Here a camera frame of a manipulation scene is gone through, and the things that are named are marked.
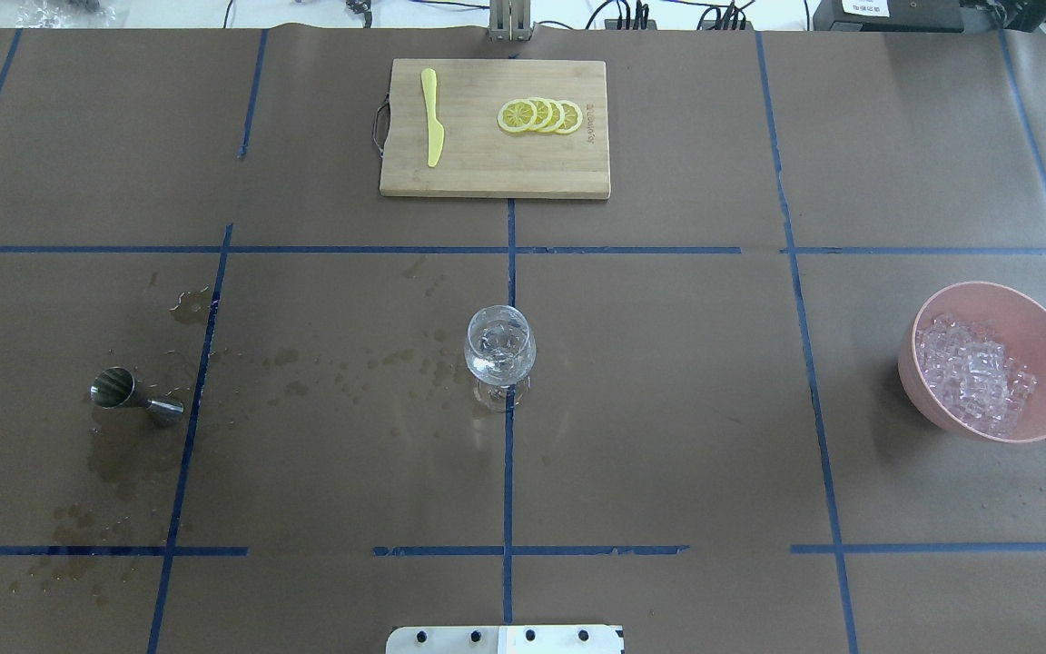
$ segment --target black device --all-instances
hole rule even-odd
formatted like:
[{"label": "black device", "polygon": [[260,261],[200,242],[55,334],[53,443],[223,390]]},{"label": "black device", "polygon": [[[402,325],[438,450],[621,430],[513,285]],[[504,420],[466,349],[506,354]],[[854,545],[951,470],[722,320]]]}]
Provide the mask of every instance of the black device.
[{"label": "black device", "polygon": [[[605,18],[605,20],[602,20],[602,28],[622,29],[623,21],[617,20],[617,18]],[[657,28],[657,21],[652,20],[652,18],[649,18],[647,24],[645,24],[644,21],[640,21],[640,26],[634,26],[634,28],[632,29],[656,29],[656,28]]]},{"label": "black device", "polygon": [[963,22],[959,0],[822,0],[814,12],[814,29],[958,32]]}]

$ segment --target table surface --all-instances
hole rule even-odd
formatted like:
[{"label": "table surface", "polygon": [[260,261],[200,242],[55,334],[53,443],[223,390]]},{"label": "table surface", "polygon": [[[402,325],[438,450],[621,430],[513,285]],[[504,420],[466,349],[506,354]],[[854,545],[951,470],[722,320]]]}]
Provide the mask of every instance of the table surface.
[{"label": "table surface", "polygon": [[[950,283],[1046,307],[1046,38],[616,37],[0,31],[0,651],[1046,651],[1046,442],[895,369]],[[391,59],[506,55],[608,63],[613,197],[379,196]]]}]

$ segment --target water in glass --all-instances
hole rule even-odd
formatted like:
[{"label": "water in glass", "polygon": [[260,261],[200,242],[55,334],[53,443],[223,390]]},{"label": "water in glass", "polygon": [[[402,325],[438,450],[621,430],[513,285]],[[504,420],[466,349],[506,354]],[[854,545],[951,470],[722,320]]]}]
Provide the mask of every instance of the water in glass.
[{"label": "water in glass", "polygon": [[465,365],[492,386],[516,384],[535,364],[535,338],[514,307],[487,307],[474,314],[465,340]]}]

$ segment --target metal jigger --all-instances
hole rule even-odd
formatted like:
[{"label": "metal jigger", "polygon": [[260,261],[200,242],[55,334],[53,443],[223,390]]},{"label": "metal jigger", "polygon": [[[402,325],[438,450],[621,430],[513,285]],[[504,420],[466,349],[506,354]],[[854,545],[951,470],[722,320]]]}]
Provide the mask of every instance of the metal jigger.
[{"label": "metal jigger", "polygon": [[91,401],[100,409],[144,409],[157,427],[175,425],[183,418],[183,404],[168,396],[151,397],[128,368],[108,368],[95,377],[91,385]]}]

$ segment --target yellow plastic knife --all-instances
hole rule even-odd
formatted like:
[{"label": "yellow plastic knife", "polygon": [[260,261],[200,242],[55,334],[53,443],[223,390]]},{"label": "yellow plastic knife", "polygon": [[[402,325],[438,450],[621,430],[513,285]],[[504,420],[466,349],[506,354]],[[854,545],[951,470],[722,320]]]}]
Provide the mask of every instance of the yellow plastic knife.
[{"label": "yellow plastic knife", "polygon": [[444,156],[444,137],[447,130],[438,122],[438,74],[435,69],[423,69],[423,96],[427,99],[427,165],[435,167]]}]

